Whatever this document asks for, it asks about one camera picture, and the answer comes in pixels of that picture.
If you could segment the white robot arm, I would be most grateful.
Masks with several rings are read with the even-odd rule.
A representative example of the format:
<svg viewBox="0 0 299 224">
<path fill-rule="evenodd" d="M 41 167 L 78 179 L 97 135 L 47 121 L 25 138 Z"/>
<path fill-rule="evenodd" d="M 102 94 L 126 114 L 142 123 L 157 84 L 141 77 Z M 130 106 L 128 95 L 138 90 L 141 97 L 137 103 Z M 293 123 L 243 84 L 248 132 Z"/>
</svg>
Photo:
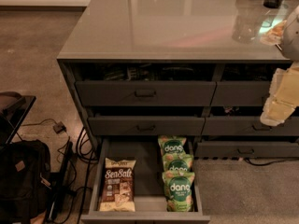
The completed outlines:
<svg viewBox="0 0 299 224">
<path fill-rule="evenodd" d="M 275 71 L 269 97 L 260 116 L 262 124 L 278 126 L 299 106 L 299 6 L 287 20 L 263 34 L 260 41 L 268 46 L 276 46 L 285 58 L 292 61 L 286 70 L 278 68 Z"/>
</svg>

